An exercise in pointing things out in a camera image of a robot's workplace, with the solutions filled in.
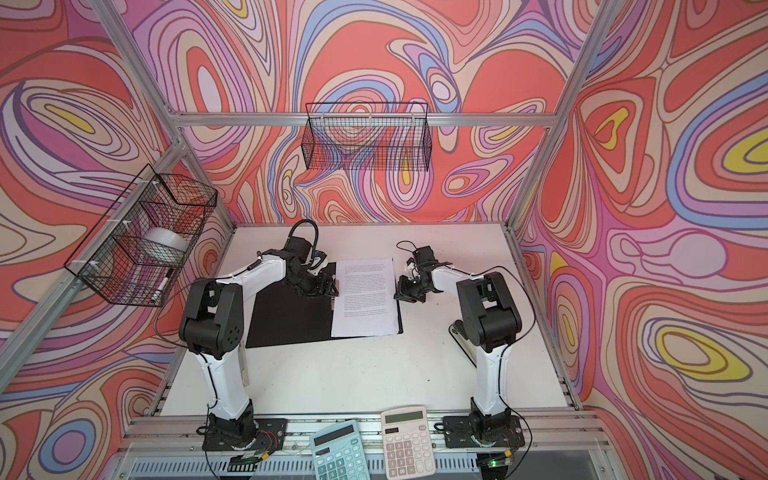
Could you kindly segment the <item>blue folder with black inside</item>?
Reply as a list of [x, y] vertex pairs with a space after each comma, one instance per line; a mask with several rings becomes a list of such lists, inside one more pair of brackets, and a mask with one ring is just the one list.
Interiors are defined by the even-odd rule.
[[[335, 299], [303, 296], [283, 283], [267, 287], [255, 297], [245, 346], [253, 349], [346, 339], [331, 337]], [[399, 304], [398, 314], [401, 334]]]

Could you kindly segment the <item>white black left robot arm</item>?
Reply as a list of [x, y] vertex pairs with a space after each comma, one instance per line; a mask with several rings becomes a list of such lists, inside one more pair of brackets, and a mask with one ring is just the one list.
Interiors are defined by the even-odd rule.
[[334, 297], [338, 292], [333, 276], [324, 271], [327, 264], [322, 251], [271, 249], [233, 273], [191, 284], [179, 338], [196, 356], [212, 397], [206, 413], [204, 450], [251, 449], [259, 433], [241, 373], [245, 301], [276, 283], [291, 286], [307, 297]]

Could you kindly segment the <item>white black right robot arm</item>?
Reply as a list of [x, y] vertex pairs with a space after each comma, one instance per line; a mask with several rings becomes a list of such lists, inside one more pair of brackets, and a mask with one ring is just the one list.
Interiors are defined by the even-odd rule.
[[456, 296], [461, 317], [453, 329], [474, 350], [476, 381], [464, 418], [468, 425], [457, 433], [480, 446], [495, 445], [514, 431], [513, 412], [505, 400], [505, 354], [522, 331], [522, 317], [499, 272], [470, 275], [447, 264], [412, 268], [397, 280], [394, 298], [424, 303], [429, 293]]

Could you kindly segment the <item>beige black stapler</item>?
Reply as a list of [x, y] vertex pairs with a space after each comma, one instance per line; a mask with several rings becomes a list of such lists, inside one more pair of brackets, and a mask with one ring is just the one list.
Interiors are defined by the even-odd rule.
[[474, 368], [477, 367], [477, 355], [475, 353], [475, 346], [466, 337], [466, 331], [462, 320], [454, 321], [448, 328], [450, 336], [453, 338], [459, 349], [464, 353], [466, 358], [472, 364]]

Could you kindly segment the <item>light blue stapler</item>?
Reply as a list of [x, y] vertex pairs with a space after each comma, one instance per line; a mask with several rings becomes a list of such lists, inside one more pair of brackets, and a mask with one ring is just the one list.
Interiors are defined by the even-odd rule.
[[249, 381], [249, 374], [248, 374], [248, 365], [246, 360], [246, 349], [242, 344], [238, 346], [237, 356], [238, 356], [238, 365], [239, 365], [241, 380], [242, 380], [243, 386], [247, 387], [250, 381]]

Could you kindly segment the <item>pink white calculator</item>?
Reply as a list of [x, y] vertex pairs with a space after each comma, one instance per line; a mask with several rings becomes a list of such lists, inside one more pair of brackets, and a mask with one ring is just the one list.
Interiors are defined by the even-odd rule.
[[381, 413], [387, 479], [421, 479], [436, 473], [436, 459], [424, 406], [405, 406]]

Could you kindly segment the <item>white tape roll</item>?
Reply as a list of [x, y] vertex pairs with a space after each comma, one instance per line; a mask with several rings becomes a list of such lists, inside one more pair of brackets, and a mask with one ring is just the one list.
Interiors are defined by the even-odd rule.
[[153, 258], [171, 259], [182, 256], [187, 251], [188, 242], [171, 230], [152, 227], [143, 235], [139, 246]]

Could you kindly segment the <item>teal calculator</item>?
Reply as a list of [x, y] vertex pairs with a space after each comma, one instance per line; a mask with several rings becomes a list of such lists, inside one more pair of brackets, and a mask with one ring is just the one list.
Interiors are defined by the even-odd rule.
[[369, 480], [368, 462], [355, 420], [335, 423], [309, 440], [317, 480]]

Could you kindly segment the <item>black marker pen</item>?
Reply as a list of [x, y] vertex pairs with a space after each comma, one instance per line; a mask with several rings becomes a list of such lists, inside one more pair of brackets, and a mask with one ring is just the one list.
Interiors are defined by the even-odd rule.
[[169, 283], [170, 277], [172, 276], [173, 269], [168, 269], [160, 281], [159, 285], [155, 288], [153, 295], [151, 297], [151, 300], [154, 305], [159, 305], [161, 303], [161, 300], [163, 296], [165, 295], [166, 286]]

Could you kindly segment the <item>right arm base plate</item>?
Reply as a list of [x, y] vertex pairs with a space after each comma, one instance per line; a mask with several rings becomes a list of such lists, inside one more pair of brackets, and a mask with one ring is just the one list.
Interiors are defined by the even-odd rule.
[[501, 453], [484, 457], [488, 468], [507, 464], [519, 449], [526, 446], [520, 417], [511, 411], [496, 415], [444, 416], [435, 428], [443, 433], [445, 446], [449, 449], [503, 448]]

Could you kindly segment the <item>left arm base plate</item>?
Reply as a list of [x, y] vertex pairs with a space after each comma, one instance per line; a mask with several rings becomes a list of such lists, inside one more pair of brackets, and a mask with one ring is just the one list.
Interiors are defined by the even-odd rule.
[[235, 430], [227, 431], [209, 415], [196, 433], [203, 439], [206, 462], [216, 473], [253, 472], [283, 448], [287, 424], [285, 418], [257, 418], [253, 425], [240, 429], [234, 423]]

